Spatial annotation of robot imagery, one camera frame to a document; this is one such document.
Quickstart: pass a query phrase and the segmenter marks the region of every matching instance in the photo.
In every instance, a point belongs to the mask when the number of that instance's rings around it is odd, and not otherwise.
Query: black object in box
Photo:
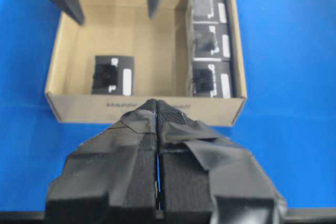
[[[226,23],[224,0],[189,0],[193,22]]]
[[[193,24],[194,60],[229,61],[231,57],[227,25]]]
[[[96,56],[92,94],[134,95],[134,57]]]
[[[211,98],[233,96],[229,62],[194,61],[192,75],[192,96]]]

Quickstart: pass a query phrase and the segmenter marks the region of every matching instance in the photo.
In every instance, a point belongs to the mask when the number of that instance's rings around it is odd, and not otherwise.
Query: black foam
[[[166,223],[209,224],[213,211],[208,172],[186,147],[160,153]]]

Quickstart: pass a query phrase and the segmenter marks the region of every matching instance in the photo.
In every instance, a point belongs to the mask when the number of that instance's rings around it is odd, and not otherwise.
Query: blue surface
[[[336,207],[336,0],[237,0],[248,102],[235,127],[290,207]],[[43,91],[59,11],[0,0],[0,210],[43,210],[65,157],[106,125],[58,124]]]

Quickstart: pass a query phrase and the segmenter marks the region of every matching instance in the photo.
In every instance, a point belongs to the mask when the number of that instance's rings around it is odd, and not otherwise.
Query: open cardboard box
[[[187,0],[161,0],[152,19],[147,0],[80,0],[86,21],[61,15],[46,84],[59,122],[113,123],[149,98],[193,119],[231,126],[247,99],[236,0],[226,0],[232,35],[235,98],[185,96]],[[91,95],[96,55],[134,56],[134,96]]]

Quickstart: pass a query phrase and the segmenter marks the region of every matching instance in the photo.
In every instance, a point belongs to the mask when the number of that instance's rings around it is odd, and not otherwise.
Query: white sticker
[[[112,91],[117,90],[117,86],[116,85],[109,85],[109,93],[112,93]]]
[[[194,61],[222,61],[222,59],[220,58],[202,58],[202,57],[199,57],[199,58],[194,58]]]
[[[119,63],[119,59],[118,58],[112,58],[111,59],[111,65],[112,66],[118,66],[118,63]]]
[[[219,20],[221,23],[226,24],[226,12],[225,12],[225,5],[224,3],[218,3],[218,11],[219,11]]]
[[[210,33],[214,34],[214,42],[215,42],[215,49],[211,50],[210,53],[211,55],[219,53],[219,46],[218,46],[218,41],[216,37],[216,27],[215,26],[209,26]]]
[[[123,70],[122,94],[126,96],[132,94],[132,70],[129,68]]]
[[[209,64],[208,69],[211,70],[212,72],[212,79],[213,79],[213,84],[214,84],[214,89],[210,91],[210,97],[213,98],[217,96],[217,82],[216,82],[216,68],[214,64]]]
[[[208,19],[211,19],[215,16],[215,13],[214,13],[214,3],[213,3],[213,0],[209,0],[210,1],[210,6],[211,6],[211,13],[208,14]]]
[[[221,74],[223,98],[231,98],[229,76],[226,73]]]
[[[222,35],[222,44],[223,44],[223,56],[225,58],[230,58],[230,42],[229,36],[227,34]]]

